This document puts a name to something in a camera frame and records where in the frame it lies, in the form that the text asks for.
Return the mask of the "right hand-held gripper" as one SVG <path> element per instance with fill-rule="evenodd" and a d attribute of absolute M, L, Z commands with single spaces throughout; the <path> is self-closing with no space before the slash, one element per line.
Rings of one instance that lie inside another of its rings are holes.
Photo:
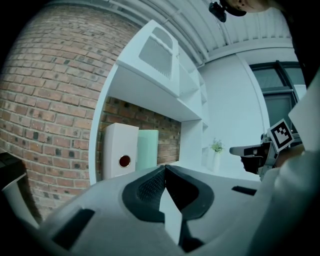
<path fill-rule="evenodd" d="M 261 135 L 260 144 L 231 147 L 229 153 L 240 156 L 245 171 L 263 180 L 265 174 L 275 167 L 279 153 L 293 141 L 291 129 L 282 119 Z"/>

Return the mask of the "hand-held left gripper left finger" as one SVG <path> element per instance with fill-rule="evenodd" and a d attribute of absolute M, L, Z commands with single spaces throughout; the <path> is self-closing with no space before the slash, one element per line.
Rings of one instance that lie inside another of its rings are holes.
<path fill-rule="evenodd" d="M 56 209 L 40 232 L 67 256 L 183 256 L 165 230 L 161 165 L 100 181 Z"/>

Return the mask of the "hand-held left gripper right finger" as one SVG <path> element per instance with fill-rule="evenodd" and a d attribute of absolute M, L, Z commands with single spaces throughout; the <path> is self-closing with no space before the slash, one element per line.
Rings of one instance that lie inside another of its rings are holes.
<path fill-rule="evenodd" d="M 248 253 L 259 223 L 261 182 L 166 166 L 165 187 L 182 220 L 166 253 Z"/>

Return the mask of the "green file box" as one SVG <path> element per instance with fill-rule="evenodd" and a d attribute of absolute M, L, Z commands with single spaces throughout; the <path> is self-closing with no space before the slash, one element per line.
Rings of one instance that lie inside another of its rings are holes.
<path fill-rule="evenodd" d="M 158 130 L 138 131 L 136 172 L 157 166 L 158 141 Z"/>

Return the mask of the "beige file box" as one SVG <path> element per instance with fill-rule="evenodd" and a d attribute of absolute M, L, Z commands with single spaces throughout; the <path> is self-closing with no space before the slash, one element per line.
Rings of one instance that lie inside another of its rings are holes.
<path fill-rule="evenodd" d="M 138 127 L 122 123 L 113 123 L 105 129 L 102 151 L 104 180 L 136 170 L 138 133 Z"/>

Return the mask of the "person's right forearm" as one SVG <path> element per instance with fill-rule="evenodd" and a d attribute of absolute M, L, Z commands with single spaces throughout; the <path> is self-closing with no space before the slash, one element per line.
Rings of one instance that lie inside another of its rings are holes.
<path fill-rule="evenodd" d="M 282 150 L 277 157 L 275 166 L 280 168 L 288 159 L 300 156 L 304 151 L 305 148 L 303 144 Z"/>

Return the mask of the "white ribbed vase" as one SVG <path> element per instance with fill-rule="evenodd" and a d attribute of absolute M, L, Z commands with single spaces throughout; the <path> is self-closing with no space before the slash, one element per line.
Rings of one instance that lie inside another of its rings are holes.
<path fill-rule="evenodd" d="M 212 171 L 216 174 L 220 169 L 220 159 L 221 154 L 219 152 L 214 152 L 213 160 L 212 160 Z"/>

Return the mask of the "dark framed glass door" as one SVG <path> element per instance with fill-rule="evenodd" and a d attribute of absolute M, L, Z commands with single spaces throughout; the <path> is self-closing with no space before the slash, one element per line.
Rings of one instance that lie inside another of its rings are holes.
<path fill-rule="evenodd" d="M 271 126 L 284 119 L 292 134 L 298 132 L 289 118 L 293 107 L 306 93 L 305 79 L 298 62 L 267 62 L 250 68 L 261 88 Z"/>

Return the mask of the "white hutch shelf unit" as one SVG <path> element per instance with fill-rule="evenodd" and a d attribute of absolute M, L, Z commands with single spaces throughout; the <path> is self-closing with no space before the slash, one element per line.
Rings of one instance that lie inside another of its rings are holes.
<path fill-rule="evenodd" d="M 88 169 L 90 184 L 104 179 L 97 171 L 99 123 L 107 97 L 117 98 L 181 123 L 179 164 L 202 164 L 204 127 L 209 123 L 205 83 L 178 41 L 149 21 L 122 50 L 99 94 L 92 119 Z"/>

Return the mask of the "person's black shirt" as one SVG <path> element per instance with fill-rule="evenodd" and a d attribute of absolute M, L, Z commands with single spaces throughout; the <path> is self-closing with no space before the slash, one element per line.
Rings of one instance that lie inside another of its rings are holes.
<path fill-rule="evenodd" d="M 320 68 L 320 4 L 310 7 L 302 4 L 284 5 L 292 44 L 299 62 L 305 85 L 308 87 Z"/>

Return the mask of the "black box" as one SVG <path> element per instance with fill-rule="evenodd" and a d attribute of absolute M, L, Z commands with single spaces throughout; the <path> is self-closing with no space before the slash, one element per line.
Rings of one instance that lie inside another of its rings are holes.
<path fill-rule="evenodd" d="M 26 174 L 26 167 L 21 159 L 9 154 L 0 153 L 0 189 Z"/>

